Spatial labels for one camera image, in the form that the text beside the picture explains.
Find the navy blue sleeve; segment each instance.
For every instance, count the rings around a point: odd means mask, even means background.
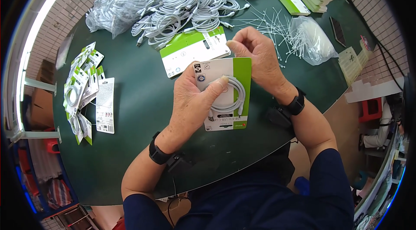
[[[123,202],[126,230],[170,230],[171,224],[158,205],[148,196],[132,194]]]
[[[309,195],[338,208],[354,221],[354,201],[339,152],[323,150],[315,158],[309,173]]]

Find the striped bag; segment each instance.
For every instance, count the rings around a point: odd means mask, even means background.
[[[53,178],[49,186],[48,205],[53,209],[58,209],[69,205],[72,202],[70,190],[63,180]]]

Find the navy blue shirt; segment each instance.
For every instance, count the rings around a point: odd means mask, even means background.
[[[340,154],[322,151],[309,173],[309,196],[294,194],[271,172],[240,173],[220,181],[181,217],[175,229],[346,229],[354,222],[354,203]],[[132,229],[172,229],[157,204],[141,194],[123,203]]]

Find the floor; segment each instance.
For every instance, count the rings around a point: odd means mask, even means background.
[[[358,171],[365,167],[365,155],[358,152],[357,144],[359,137],[358,124],[358,103],[347,103],[342,95],[335,104],[325,112],[324,116],[331,125],[336,137],[338,151],[344,164],[346,175],[350,182],[353,182]],[[292,161],[295,171],[288,188],[297,192],[294,181],[297,177],[304,176],[309,179],[309,158],[302,144],[292,143],[290,146],[289,158]],[[167,203],[158,201],[162,212],[168,218]],[[96,222],[102,230],[111,230],[117,220],[123,216],[122,206],[101,206],[92,207],[96,215]],[[190,209],[188,200],[175,200],[171,204],[170,216],[176,221]]]

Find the fingernail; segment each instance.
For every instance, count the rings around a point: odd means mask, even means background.
[[[222,76],[218,78],[218,82],[222,85],[222,87],[225,87],[228,84],[228,77]]]

